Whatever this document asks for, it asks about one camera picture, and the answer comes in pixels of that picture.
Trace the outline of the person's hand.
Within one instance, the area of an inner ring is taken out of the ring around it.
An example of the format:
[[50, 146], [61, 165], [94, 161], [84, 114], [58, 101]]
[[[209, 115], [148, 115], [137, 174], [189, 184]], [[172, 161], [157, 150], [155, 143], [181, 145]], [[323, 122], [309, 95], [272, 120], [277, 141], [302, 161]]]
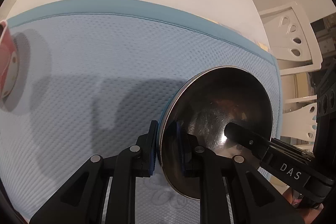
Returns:
[[296, 209], [317, 209], [324, 208], [322, 203], [315, 202], [293, 188], [289, 187], [282, 196]]

